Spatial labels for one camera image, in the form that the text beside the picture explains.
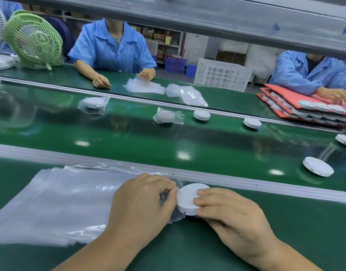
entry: gray floor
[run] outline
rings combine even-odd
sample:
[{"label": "gray floor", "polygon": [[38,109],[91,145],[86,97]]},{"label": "gray floor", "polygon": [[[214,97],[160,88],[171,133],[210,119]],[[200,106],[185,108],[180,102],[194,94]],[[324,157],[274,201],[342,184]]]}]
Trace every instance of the gray floor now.
[{"label": "gray floor", "polygon": [[[168,79],[168,80],[174,80],[174,81],[185,81],[187,83],[194,82],[194,78],[187,77],[185,74],[168,72],[168,71],[165,71],[164,68],[160,68],[160,67],[156,69],[156,77]],[[256,94],[260,91],[260,88],[262,86],[263,85],[249,83],[244,92]]]}]

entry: hand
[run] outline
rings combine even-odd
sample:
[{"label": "hand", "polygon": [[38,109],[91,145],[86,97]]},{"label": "hand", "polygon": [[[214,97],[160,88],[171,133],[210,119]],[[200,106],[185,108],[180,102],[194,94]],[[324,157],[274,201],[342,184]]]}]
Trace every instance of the hand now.
[{"label": "hand", "polygon": [[237,256],[261,270],[270,270],[283,243],[276,238],[261,208],[236,192],[201,189],[193,200],[221,241]]},{"label": "hand", "polygon": [[316,94],[324,99],[331,99],[333,104],[346,104],[346,90],[341,88],[325,88],[317,89]]},{"label": "hand", "polygon": [[151,81],[155,77],[155,70],[154,68],[146,68],[142,72],[140,72],[138,76],[143,80]]},{"label": "hand", "polygon": [[108,89],[111,87],[111,84],[107,77],[97,73],[93,79],[93,86],[96,88]]},{"label": "hand", "polygon": [[[164,190],[169,195],[160,206],[159,194]],[[105,231],[138,253],[168,223],[176,206],[177,192],[174,181],[159,175],[142,174],[130,179],[114,194]]]}]

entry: blue shirt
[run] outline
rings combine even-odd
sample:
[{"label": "blue shirt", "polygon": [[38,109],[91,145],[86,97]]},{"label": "blue shirt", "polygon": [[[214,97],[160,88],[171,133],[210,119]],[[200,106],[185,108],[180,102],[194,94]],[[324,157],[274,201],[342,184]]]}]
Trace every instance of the blue shirt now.
[{"label": "blue shirt", "polygon": [[69,57],[74,62],[81,60],[92,68],[112,71],[140,73],[145,68],[157,67],[143,35],[124,22],[118,47],[107,29],[105,19],[82,27]]},{"label": "blue shirt", "polygon": [[306,53],[286,51],[276,61],[270,84],[311,96],[319,87],[346,90],[346,65],[335,58],[324,59],[308,74]]},{"label": "blue shirt", "polygon": [[[23,10],[23,7],[20,3],[0,0],[0,10],[5,15],[6,20],[8,20],[16,10]],[[13,53],[13,50],[4,40],[0,41],[0,53]]]}]

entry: plastic basket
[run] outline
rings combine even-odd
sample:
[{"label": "plastic basket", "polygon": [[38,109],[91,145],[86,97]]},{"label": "plastic basket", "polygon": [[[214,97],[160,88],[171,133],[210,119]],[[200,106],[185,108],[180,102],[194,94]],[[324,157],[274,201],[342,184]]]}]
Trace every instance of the plastic basket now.
[{"label": "plastic basket", "polygon": [[186,76],[194,78],[196,71],[197,71],[196,65],[187,65]]},{"label": "plastic basket", "polygon": [[194,83],[244,92],[252,73],[234,63],[199,59]]},{"label": "plastic basket", "polygon": [[165,62],[165,71],[183,73],[186,66],[185,59],[167,57]]},{"label": "plastic basket", "polygon": [[147,44],[148,50],[152,56],[156,56],[158,54],[158,42],[145,39],[145,43]]}]

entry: dark blue fan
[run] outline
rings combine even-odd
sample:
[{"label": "dark blue fan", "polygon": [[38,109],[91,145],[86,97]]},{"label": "dark blue fan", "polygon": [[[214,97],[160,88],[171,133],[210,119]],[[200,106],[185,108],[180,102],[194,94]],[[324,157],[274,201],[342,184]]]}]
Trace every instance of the dark blue fan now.
[{"label": "dark blue fan", "polygon": [[72,32],[69,30],[66,24],[60,19],[54,17],[47,17],[45,18],[45,20],[49,22],[54,29],[56,29],[56,31],[60,34],[62,38],[62,55],[64,56],[65,62],[72,63],[69,56],[67,56],[67,54],[70,52],[70,50],[75,44],[75,38]]}]

